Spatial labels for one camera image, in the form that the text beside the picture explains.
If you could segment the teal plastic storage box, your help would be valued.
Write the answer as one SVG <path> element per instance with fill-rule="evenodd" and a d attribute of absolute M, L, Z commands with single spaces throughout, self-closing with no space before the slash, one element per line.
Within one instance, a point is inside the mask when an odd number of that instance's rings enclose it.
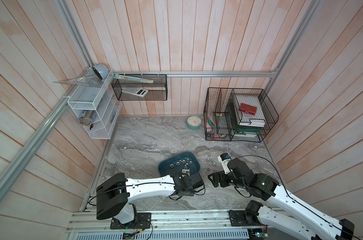
<path fill-rule="evenodd" d="M 172 158 L 162 161 L 158 165 L 160 176 L 173 173 L 198 173 L 201 169 L 200 163 L 192 152 L 183 152 Z"/>

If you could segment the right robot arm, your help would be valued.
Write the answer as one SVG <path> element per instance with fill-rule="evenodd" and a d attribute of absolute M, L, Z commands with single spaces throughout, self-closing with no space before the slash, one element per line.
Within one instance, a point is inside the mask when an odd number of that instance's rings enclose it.
<path fill-rule="evenodd" d="M 251 197 L 259 198 L 284 210 L 282 215 L 258 201 L 251 200 L 244 211 L 229 211 L 231 225 L 271 226 L 300 240 L 352 240 L 355 225 L 338 220 L 317 210 L 289 192 L 269 175 L 255 174 L 248 165 L 228 154 L 218 157 L 223 170 L 208 176 L 215 188 L 232 186 L 236 191 L 246 190 Z"/>

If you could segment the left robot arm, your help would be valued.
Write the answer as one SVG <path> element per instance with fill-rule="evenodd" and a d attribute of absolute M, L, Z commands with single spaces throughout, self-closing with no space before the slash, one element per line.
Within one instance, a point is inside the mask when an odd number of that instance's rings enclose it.
<path fill-rule="evenodd" d="M 118 173 L 96 188 L 96 219 L 111 219 L 111 229 L 148 229 L 151 214 L 139 214 L 134 201 L 156 196 L 177 201 L 204 193 L 199 173 L 174 173 L 153 179 L 131 179 Z"/>

